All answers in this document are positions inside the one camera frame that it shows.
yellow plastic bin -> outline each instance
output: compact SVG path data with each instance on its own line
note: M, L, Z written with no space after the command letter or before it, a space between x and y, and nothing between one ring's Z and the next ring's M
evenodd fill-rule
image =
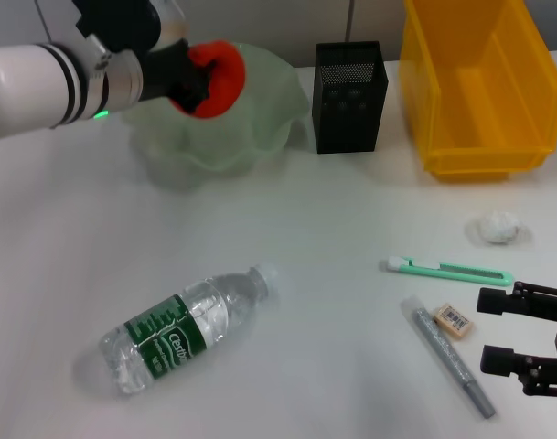
M557 68L523 0L405 0L402 94L426 170L506 174L557 144Z

green bottle label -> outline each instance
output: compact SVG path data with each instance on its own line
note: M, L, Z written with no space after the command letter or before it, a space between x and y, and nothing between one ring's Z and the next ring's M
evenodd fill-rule
M124 325L155 380L207 348L197 322L176 294Z

eraser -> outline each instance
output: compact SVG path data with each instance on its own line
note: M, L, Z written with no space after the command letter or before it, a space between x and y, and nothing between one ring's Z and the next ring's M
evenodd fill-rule
M434 315L433 320L444 331L457 338L463 338L473 326L473 322L449 304L445 304Z

frosted glass bowl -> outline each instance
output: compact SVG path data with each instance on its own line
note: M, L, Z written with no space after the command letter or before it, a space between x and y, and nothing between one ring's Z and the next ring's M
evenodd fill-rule
M134 128L134 151L156 182L191 187L248 169L282 150L293 121L308 114L308 99L290 64L263 48L235 46L245 62L246 81L224 114L198 119L163 98L138 104L123 115Z

mint green utility knife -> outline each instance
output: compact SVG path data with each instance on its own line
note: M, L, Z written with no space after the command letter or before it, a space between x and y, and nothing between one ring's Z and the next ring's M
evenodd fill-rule
M488 268L465 267L454 263L418 261L399 256L391 256L388 259L388 270L494 286L510 286L514 283L514 276L508 272L499 272Z

